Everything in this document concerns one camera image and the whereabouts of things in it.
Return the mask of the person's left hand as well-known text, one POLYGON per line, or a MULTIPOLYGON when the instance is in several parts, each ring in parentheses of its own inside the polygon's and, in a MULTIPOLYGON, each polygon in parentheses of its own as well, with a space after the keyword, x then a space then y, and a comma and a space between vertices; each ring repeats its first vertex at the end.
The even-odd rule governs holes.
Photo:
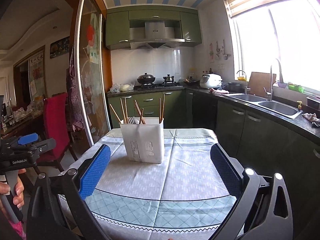
MULTIPOLYGON (((17 206, 18 209, 20 209, 24 205, 24 185, 19 178, 19 174, 24 174, 26 172, 26 169, 20 169, 18 170, 18 174, 15 179, 15 185, 14 185, 14 194, 13 194, 13 203, 17 206)), ((10 191, 10 186, 4 182, 4 180, 1 180, 1 195, 6 195, 10 191)))

